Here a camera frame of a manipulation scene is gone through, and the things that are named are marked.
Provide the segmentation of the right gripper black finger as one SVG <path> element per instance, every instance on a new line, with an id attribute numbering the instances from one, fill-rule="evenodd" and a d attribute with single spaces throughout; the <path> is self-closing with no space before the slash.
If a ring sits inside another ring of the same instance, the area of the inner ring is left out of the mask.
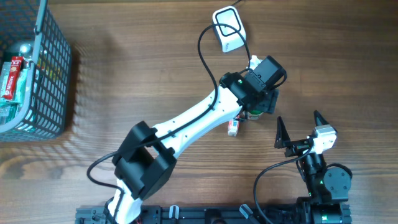
<path id="1" fill-rule="evenodd" d="M 321 113 L 318 110 L 315 110 L 313 112 L 313 115 L 316 126 L 323 126 L 329 124 L 329 122 L 321 115 Z"/>
<path id="2" fill-rule="evenodd" d="M 277 132 L 275 136 L 275 148 L 287 148 L 290 147 L 291 140 L 286 130 L 285 124 L 281 116 L 277 117 Z"/>

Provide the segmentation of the green lid jar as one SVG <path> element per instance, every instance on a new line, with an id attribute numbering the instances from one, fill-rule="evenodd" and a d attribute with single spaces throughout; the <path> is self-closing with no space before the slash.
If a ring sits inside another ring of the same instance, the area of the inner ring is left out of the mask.
<path id="1" fill-rule="evenodd" d="M 244 119 L 248 119 L 248 120 L 258 120 L 262 114 L 263 114 L 263 112 L 258 111 L 258 110 L 243 111 Z"/>

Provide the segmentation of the red Nescafe stick sachet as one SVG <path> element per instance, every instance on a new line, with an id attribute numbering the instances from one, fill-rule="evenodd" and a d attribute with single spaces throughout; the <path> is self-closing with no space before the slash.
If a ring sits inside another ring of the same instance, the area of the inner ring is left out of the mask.
<path id="1" fill-rule="evenodd" d="M 16 89 L 16 83 L 23 61 L 24 58 L 21 56 L 14 56 L 12 58 L 9 76 L 6 83 L 6 89 L 2 96 L 6 100 L 12 100 L 14 97 L 14 90 Z"/>

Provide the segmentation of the green snack packet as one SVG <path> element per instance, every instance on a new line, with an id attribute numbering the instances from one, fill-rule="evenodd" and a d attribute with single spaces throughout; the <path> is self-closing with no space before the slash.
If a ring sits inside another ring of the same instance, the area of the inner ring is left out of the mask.
<path id="1" fill-rule="evenodd" d="M 4 62 L 1 69 L 1 125 L 12 121 L 21 111 L 22 105 L 14 103 L 12 100 L 6 100 L 2 96 L 6 89 L 6 83 L 9 76 L 11 62 Z"/>

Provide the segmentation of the yellow Vim liquid bottle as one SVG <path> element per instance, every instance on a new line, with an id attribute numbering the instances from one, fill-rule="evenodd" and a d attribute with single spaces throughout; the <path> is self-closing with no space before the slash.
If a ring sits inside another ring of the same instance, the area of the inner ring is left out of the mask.
<path id="1" fill-rule="evenodd" d="M 3 59 L 5 62 L 10 62 L 13 57 L 23 58 L 23 69 L 30 68 L 30 61 L 33 61 L 34 53 L 33 40 L 20 40 L 11 44 L 5 51 Z"/>

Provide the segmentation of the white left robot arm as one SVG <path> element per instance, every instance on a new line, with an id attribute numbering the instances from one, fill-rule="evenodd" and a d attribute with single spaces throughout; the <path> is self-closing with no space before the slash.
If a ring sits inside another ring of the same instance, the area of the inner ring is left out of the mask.
<path id="1" fill-rule="evenodd" d="M 242 111 L 273 113 L 278 87 L 287 72 L 271 56 L 253 57 L 243 72 L 226 73 L 201 102 L 153 127 L 141 121 L 130 130 L 112 158 L 118 194 L 108 205 L 115 223 L 131 223 L 143 201 L 170 178 L 178 157 L 215 127 Z"/>

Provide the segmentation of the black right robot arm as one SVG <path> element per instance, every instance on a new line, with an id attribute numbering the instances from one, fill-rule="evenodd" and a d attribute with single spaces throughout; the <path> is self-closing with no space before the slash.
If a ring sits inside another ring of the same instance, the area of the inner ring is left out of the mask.
<path id="1" fill-rule="evenodd" d="M 331 149 L 337 130 L 315 110 L 315 127 L 307 138 L 291 141 L 283 119 L 277 118 L 274 146 L 285 149 L 285 157 L 296 157 L 296 166 L 308 190 L 291 209 L 291 223 L 351 223 L 347 204 L 352 171 L 338 163 L 327 164 L 323 153 Z"/>

